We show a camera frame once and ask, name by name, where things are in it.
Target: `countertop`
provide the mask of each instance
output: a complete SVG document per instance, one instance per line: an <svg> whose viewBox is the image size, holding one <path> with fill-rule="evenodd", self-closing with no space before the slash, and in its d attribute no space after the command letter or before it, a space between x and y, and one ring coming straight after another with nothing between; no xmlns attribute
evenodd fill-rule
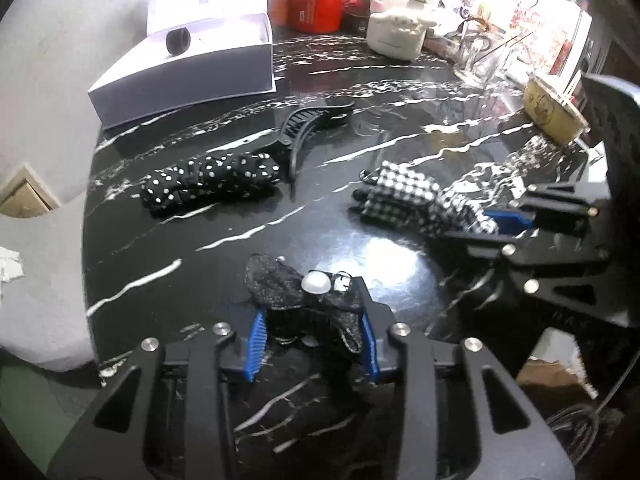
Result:
<svg viewBox="0 0 640 480"><path fill-rule="evenodd" d="M274 94L184 108L98 139L83 267L101 368L146 337L172 342L219 321L217 304L248 298L244 268L253 253L283 256L300 272L361 275L399 320L425 330L437 319L431 336L455 340L455 325L439 315L454 291L437 255L361 221L351 197L360 170L411 162L488 206L519 197L527 184L567 180L586 161L579 148L546 140L518 111L519 90L505 82L466 88L430 54L405 64L373 53L363 38L290 37L274 45L274 71ZM152 170L205 152L253 150L296 107L336 96L354 99L354 115L305 143L295 197L280 184L263 200L212 200L164 218L143 208L140 185ZM384 413L387 388L359 392L357 380L310 352L318 351L269 346L255 383L235 392L231 417L245 478L266 478L266 470L357 478L380 466L384 439L375 436L386 434L389 420L369 414Z"/></svg>

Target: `glass cup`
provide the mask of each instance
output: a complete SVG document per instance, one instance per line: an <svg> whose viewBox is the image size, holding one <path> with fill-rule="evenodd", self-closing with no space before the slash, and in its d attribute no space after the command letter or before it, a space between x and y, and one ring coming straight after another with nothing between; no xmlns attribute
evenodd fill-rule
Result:
<svg viewBox="0 0 640 480"><path fill-rule="evenodd" d="M507 61L513 43L508 40L482 20L465 22L453 72L467 85L484 88Z"/></svg>

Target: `checkered cloth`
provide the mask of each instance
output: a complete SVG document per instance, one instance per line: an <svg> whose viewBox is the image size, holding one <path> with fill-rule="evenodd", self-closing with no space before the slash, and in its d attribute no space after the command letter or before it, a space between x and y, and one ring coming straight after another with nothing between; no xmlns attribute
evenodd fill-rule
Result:
<svg viewBox="0 0 640 480"><path fill-rule="evenodd" d="M357 190L354 198L368 218L430 237L451 230L498 232L498 225L479 205L452 190L441 190L432 178L406 167L385 161L379 176L365 182L372 186Z"/></svg>

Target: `white box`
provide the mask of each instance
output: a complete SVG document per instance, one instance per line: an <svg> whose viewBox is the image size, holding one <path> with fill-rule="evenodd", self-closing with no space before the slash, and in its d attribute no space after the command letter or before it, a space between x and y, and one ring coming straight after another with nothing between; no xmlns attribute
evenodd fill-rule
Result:
<svg viewBox="0 0 640 480"><path fill-rule="evenodd" d="M166 34L179 27L191 45L171 56ZM147 33L89 89L103 128L275 90L267 0L151 0Z"/></svg>

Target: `black cable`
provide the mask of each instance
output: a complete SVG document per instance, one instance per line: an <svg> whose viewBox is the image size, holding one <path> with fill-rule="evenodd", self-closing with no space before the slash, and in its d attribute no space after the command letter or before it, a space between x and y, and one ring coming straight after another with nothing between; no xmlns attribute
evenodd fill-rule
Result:
<svg viewBox="0 0 640 480"><path fill-rule="evenodd" d="M576 404L546 420L574 465L577 465L593 446L600 427L600 412L620 389L638 359L640 359L640 348L631 358L616 384L597 407L590 404Z"/></svg>

